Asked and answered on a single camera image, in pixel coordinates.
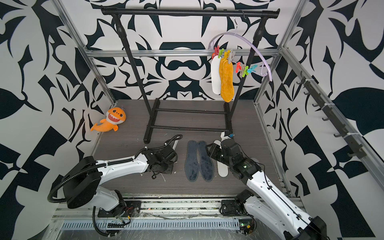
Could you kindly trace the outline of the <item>dark grey felt insole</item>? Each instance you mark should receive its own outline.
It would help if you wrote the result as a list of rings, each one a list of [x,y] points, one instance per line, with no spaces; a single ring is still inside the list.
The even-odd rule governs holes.
[[[207,143],[205,141],[199,141],[197,148],[200,156],[200,172],[206,182],[211,182],[214,178],[214,165],[211,158],[207,154]]]
[[[195,182],[199,175],[199,163],[197,159],[197,142],[189,141],[187,144],[187,156],[185,160],[185,174],[187,180]]]

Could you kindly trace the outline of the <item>lilac round clip hanger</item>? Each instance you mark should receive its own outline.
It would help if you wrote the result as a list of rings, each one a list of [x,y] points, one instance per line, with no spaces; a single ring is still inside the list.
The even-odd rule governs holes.
[[[268,18],[267,17],[263,17],[261,18],[261,21],[259,23],[259,27],[261,27],[259,30],[256,31],[256,35],[260,35],[262,36],[263,35],[263,32],[264,32],[264,29],[265,29],[265,24],[267,22]],[[242,40],[243,42],[245,42],[246,44],[248,44],[252,50],[255,51],[255,53],[261,58],[262,62],[263,62],[263,66],[266,67],[267,69],[267,72],[265,74],[263,74],[263,77],[266,77],[268,76],[269,78],[269,81],[272,82],[273,81],[273,78],[272,78],[272,71],[271,71],[271,68],[270,68],[270,65],[267,63],[266,59],[264,58],[264,56],[261,54],[261,52],[258,50],[258,48],[252,44],[250,41],[248,41],[246,38],[244,38],[243,36],[239,35],[239,34],[236,34],[236,33],[230,33],[230,32],[226,32],[226,33],[220,33],[216,36],[214,36],[210,42],[209,42],[209,49],[213,49],[214,47],[214,41],[221,37],[221,36],[224,36],[224,35],[229,35],[229,36],[234,36],[240,40]]]

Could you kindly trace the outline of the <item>orange fuzzy insole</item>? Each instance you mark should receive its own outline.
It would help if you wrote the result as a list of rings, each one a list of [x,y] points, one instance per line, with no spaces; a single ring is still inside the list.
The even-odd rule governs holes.
[[[233,85],[234,68],[226,59],[224,63],[223,79],[221,80],[221,97],[226,103],[229,103],[235,94]]]
[[[225,63],[226,59],[225,58],[221,58],[220,59],[220,66],[219,66],[219,76],[220,76],[220,80],[223,79],[223,70],[224,70],[224,63]]]

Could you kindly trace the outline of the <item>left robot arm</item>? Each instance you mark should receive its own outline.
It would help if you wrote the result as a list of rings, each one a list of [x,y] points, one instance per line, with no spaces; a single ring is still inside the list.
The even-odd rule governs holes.
[[[182,137],[175,135],[161,147],[143,148],[130,157],[98,161],[92,156],[85,157],[51,189],[47,200],[66,203],[69,209],[92,206],[120,215],[126,208],[122,194],[102,185],[133,174],[152,173],[152,179],[161,174],[171,174],[178,160],[176,144]]]

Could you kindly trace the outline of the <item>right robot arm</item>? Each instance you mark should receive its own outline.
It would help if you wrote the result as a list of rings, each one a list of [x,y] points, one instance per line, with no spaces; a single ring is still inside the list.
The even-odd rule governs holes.
[[[248,190],[238,195],[245,212],[261,221],[282,240],[326,240],[327,225],[295,205],[267,177],[263,164],[248,157],[234,139],[204,147],[213,160],[229,167]]]

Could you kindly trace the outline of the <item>orange shark plush toy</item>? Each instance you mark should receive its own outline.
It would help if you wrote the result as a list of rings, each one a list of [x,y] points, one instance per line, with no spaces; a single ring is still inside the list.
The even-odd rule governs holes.
[[[91,131],[98,132],[109,132],[111,130],[118,131],[119,124],[122,124],[126,121],[127,115],[125,111],[121,108],[114,107],[107,111],[106,118],[100,120],[100,123],[95,123],[91,127]]]

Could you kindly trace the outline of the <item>white orange-edged insole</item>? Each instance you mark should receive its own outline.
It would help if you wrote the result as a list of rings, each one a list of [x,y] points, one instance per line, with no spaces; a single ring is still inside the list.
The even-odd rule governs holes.
[[[220,77],[220,62],[221,58],[219,56],[214,56],[211,63],[211,81],[212,81],[212,90],[216,95],[221,94],[221,77]]]

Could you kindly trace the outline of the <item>wall hook rail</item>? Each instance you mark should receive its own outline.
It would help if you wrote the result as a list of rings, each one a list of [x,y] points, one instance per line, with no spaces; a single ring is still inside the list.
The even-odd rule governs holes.
[[[299,85],[303,85],[307,92],[305,95],[311,96],[316,104],[313,104],[313,107],[319,108],[326,115],[325,118],[322,118],[323,121],[330,121],[332,125],[337,130],[337,133],[334,134],[335,138],[343,138],[347,145],[351,148],[352,154],[348,154],[349,157],[357,157],[362,159],[367,156],[366,151],[364,150],[364,145],[361,140],[358,140],[358,134],[356,131],[352,130],[352,127],[348,126],[347,120],[343,120],[342,113],[337,108],[328,96],[324,93],[323,90],[318,86],[314,79],[307,79],[302,75],[302,79],[298,82]]]

